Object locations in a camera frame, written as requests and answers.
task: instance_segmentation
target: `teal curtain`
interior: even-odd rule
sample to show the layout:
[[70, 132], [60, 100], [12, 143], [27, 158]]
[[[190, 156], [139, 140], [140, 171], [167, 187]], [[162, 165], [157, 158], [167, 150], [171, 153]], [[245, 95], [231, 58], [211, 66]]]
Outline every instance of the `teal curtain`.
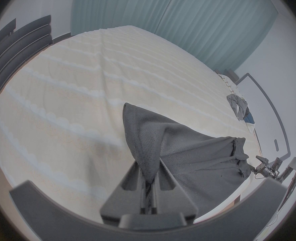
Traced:
[[178, 45], [212, 70], [236, 70], [276, 16], [270, 0], [74, 0], [71, 34], [133, 25]]

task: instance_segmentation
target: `cream bedsheet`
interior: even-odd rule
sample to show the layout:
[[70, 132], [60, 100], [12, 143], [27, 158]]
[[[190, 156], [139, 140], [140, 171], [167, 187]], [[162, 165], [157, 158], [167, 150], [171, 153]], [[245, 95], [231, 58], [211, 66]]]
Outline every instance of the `cream bedsheet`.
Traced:
[[29, 179], [102, 222], [100, 207], [134, 162], [124, 103], [213, 137], [245, 137], [251, 161], [258, 142], [228, 94], [216, 73], [159, 36], [133, 26], [85, 32], [41, 52], [0, 94], [0, 167], [12, 187]]

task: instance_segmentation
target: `gray cloth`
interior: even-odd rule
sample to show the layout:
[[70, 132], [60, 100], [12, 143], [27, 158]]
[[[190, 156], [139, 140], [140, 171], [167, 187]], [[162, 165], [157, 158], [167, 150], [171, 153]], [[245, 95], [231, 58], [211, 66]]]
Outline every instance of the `gray cloth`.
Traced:
[[228, 198], [251, 173], [245, 138], [213, 138], [165, 116], [126, 103], [126, 141], [148, 183], [160, 158], [198, 207], [197, 217]]
[[231, 108], [233, 109], [236, 117], [240, 121], [242, 121], [243, 118], [245, 117], [246, 108], [248, 106], [247, 102], [235, 94], [229, 94], [227, 96], [227, 100], [228, 100]]

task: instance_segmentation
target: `white wall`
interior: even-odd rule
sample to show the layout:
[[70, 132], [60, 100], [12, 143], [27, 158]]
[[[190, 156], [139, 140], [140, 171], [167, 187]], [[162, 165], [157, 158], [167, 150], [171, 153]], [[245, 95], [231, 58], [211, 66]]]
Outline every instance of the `white wall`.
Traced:
[[11, 0], [2, 13], [0, 30], [14, 18], [16, 30], [41, 17], [51, 15], [52, 38], [70, 32], [73, 0]]
[[[289, 9], [281, 0], [272, 1], [279, 6], [277, 9], [282, 14], [278, 14], [266, 38], [235, 73], [239, 77], [246, 73], [252, 75], [278, 111], [291, 152], [291, 157], [280, 168], [284, 169], [296, 156], [296, 19], [289, 14]], [[290, 183], [291, 177], [292, 175], [287, 178], [285, 184]], [[280, 211], [277, 221], [268, 230], [264, 230], [265, 234], [260, 235], [259, 240], [263, 240], [274, 230], [295, 201], [296, 188]]]

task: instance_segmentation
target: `gray crumpled cloth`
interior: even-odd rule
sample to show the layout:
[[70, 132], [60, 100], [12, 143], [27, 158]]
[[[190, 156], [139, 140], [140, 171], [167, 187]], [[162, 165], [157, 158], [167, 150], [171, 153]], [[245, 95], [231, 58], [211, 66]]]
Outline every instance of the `gray crumpled cloth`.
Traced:
[[231, 108], [233, 109], [236, 117], [240, 121], [242, 121], [245, 117], [246, 109], [248, 107], [247, 102], [235, 94], [229, 94], [227, 96], [227, 100], [228, 100]]
[[152, 183], [160, 158], [198, 207], [197, 217], [228, 198], [251, 173], [245, 138], [213, 138], [165, 116], [126, 103], [123, 123], [128, 147]]

